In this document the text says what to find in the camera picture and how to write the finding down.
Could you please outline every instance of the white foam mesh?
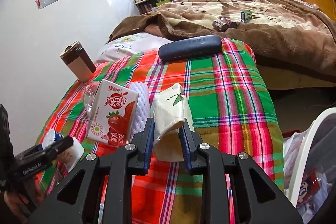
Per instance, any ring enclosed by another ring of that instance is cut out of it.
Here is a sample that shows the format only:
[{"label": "white foam mesh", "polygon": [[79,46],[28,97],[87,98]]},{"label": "white foam mesh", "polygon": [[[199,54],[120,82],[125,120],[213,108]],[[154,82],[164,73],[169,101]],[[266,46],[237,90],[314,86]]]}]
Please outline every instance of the white foam mesh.
[{"label": "white foam mesh", "polygon": [[142,82],[133,82],[129,86],[130,90],[139,92],[139,99],[136,105],[134,119],[132,123],[130,141],[135,133],[141,132],[145,128],[147,118],[150,116],[149,89]]}]

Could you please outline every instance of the brown blanket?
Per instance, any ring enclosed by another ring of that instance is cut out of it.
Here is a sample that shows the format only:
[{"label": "brown blanket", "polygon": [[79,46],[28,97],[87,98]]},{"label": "brown blanket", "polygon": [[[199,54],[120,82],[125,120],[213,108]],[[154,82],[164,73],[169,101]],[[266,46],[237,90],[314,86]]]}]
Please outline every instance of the brown blanket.
[{"label": "brown blanket", "polygon": [[[214,19],[239,20],[242,10],[252,10],[253,19],[225,33],[213,30]],[[157,29],[151,31],[151,24]],[[241,40],[253,49],[258,65],[336,83],[335,22],[293,0],[177,0],[155,12],[124,19],[110,40],[146,27],[147,32],[172,41],[207,34]]]}]

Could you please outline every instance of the triangular cutout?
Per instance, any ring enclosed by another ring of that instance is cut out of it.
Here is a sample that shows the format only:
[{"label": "triangular cutout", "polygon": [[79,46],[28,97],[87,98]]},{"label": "triangular cutout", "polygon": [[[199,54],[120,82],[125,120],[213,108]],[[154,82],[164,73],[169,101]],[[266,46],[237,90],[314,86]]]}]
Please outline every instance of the triangular cutout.
[{"label": "triangular cutout", "polygon": [[71,181],[59,192],[57,200],[73,205],[77,201],[78,192],[85,175],[84,170],[80,170]]},{"label": "triangular cutout", "polygon": [[264,203],[270,200],[274,200],[276,195],[267,183],[258,175],[256,170],[250,169],[250,176],[254,186],[255,194],[257,196],[258,203]]}]

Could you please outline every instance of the green leaf logo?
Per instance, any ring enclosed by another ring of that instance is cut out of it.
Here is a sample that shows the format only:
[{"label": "green leaf logo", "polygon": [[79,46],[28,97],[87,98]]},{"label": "green leaf logo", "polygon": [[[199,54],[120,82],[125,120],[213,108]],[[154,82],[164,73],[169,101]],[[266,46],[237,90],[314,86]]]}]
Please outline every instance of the green leaf logo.
[{"label": "green leaf logo", "polygon": [[175,101],[173,102],[173,106],[176,105],[179,101],[182,101],[182,95],[181,95],[181,94],[179,94],[179,95],[176,97]]}]

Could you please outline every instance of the white wall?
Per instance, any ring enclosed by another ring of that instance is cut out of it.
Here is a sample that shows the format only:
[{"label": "white wall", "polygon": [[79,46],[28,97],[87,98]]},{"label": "white wall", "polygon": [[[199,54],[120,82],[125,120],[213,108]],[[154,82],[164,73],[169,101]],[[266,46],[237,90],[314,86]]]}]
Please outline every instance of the white wall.
[{"label": "white wall", "polygon": [[125,17],[133,0],[0,0],[0,103],[8,111],[15,154],[32,146],[76,79],[59,54],[79,40],[89,56]]}]

